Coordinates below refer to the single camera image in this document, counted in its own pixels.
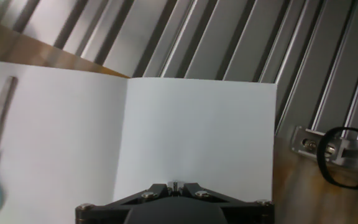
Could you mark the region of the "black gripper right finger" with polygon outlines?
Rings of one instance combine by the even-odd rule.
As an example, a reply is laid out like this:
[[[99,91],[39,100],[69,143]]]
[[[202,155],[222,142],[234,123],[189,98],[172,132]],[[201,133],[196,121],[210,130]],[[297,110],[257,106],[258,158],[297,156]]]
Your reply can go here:
[[[217,205],[227,223],[274,223],[274,203],[268,199],[253,202],[230,197],[198,183],[175,183],[175,195]]]

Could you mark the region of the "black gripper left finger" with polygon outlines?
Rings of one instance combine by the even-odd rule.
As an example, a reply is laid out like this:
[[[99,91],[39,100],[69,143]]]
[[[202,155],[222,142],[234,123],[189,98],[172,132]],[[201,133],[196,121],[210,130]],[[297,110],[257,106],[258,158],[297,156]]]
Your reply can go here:
[[[175,186],[153,184],[148,189],[122,198],[107,205],[83,203],[75,208],[76,224],[125,223],[133,208],[147,202],[169,197]]]

